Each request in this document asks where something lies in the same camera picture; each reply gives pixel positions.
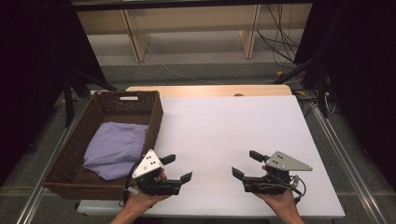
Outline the black tripod stand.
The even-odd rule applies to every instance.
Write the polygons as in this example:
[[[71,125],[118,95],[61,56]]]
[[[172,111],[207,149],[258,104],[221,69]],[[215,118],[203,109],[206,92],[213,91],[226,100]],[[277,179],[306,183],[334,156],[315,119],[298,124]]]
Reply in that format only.
[[[78,69],[68,70],[65,72],[63,77],[64,101],[66,108],[65,127],[69,127],[74,118],[72,91],[74,91],[78,97],[89,97],[91,93],[87,86],[88,83],[93,83],[107,91],[116,90],[116,88],[109,85],[104,78],[92,76]]]
[[[308,89],[312,89],[314,87],[318,88],[318,109],[321,112],[322,116],[326,119],[328,117],[325,103],[326,70],[318,55],[312,56],[305,63],[298,65],[286,75],[281,75],[278,79],[274,81],[274,84],[283,84],[291,78],[300,75],[302,72],[305,72],[303,78],[303,86]]]

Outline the light wooden table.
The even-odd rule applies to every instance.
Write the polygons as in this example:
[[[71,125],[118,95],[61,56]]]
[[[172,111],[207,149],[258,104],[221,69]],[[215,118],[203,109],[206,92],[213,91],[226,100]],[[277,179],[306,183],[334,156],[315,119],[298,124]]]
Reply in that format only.
[[[127,91],[158,91],[162,97],[289,96],[287,85],[135,86]]]

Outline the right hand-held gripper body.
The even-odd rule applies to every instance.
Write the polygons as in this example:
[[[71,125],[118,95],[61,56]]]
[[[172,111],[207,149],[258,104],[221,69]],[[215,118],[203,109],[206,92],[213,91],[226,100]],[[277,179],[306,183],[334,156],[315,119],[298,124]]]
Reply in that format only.
[[[264,162],[266,175],[260,177],[244,176],[241,180],[245,192],[278,195],[286,189],[290,189],[303,196],[297,190],[300,177],[297,175],[291,176],[290,171],[312,171],[313,167],[281,151],[276,151],[268,157],[268,161]]]

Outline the purple shorts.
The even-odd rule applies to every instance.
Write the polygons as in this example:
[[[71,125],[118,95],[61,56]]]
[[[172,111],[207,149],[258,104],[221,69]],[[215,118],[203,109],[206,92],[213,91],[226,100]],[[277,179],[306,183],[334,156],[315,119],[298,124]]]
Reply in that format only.
[[[105,122],[88,144],[83,167],[105,181],[124,178],[140,158],[148,125]]]

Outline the white table sheet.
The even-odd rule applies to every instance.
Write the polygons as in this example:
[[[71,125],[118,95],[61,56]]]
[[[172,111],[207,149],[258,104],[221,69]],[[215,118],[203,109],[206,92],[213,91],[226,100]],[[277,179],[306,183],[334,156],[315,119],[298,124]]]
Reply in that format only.
[[[296,98],[289,96],[164,97],[163,120],[155,145],[158,156],[175,155],[168,177],[190,173],[177,196],[155,204],[149,217],[259,218],[272,210],[245,192],[233,169],[262,176],[256,150],[284,152],[310,165],[301,171],[306,191],[298,209],[303,217],[343,217],[344,210],[325,170]]]

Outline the black curtain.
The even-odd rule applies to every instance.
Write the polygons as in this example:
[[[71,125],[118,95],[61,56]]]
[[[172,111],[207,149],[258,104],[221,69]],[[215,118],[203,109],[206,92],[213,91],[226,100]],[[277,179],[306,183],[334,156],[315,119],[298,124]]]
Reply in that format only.
[[[0,0],[0,187],[64,89],[105,76],[71,0]]]
[[[396,190],[396,0],[309,1],[295,62],[313,56],[341,7],[321,61],[349,124]]]

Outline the person's right hand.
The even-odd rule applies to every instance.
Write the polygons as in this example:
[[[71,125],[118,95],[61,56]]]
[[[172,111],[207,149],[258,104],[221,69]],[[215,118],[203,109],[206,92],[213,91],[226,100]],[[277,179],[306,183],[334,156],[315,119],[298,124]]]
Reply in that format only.
[[[256,193],[256,196],[264,200],[279,217],[290,217],[298,213],[293,194],[289,189],[278,195]]]

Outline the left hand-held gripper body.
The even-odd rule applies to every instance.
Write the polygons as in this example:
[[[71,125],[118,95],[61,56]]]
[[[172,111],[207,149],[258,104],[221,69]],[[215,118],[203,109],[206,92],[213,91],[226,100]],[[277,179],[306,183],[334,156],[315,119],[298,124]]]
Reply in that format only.
[[[123,189],[123,196],[128,197],[130,193],[138,194],[140,192],[147,195],[178,195],[181,189],[180,180],[169,180],[160,177],[163,165],[155,151],[150,149],[132,169],[131,178],[134,184],[130,184],[127,179]]]

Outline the brown wicker basket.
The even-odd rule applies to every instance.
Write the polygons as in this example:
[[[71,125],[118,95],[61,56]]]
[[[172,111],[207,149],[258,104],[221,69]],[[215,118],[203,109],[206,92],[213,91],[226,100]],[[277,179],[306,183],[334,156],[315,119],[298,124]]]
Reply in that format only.
[[[143,124],[148,125],[141,152],[146,154],[155,147],[162,118],[163,107],[157,91],[94,93],[41,185],[66,200],[119,200],[126,179],[105,181],[85,169],[83,161],[88,144],[104,122]]]

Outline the light wooden shelf unit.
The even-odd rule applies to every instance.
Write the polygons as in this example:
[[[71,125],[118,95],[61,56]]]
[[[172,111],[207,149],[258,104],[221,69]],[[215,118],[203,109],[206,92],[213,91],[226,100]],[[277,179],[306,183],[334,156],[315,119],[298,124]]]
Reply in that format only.
[[[171,7],[81,11],[78,18],[88,35],[128,35],[137,62],[145,59],[146,45],[155,33],[236,31],[244,56],[252,57],[255,31],[303,29],[310,3],[227,7]]]

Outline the person's left hand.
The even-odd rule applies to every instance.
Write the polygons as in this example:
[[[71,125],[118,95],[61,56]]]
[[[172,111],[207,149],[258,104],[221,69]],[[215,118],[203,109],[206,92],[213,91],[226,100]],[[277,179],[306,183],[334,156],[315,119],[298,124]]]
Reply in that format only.
[[[144,193],[131,194],[122,211],[128,216],[139,217],[158,202],[169,198],[169,195],[151,196]]]

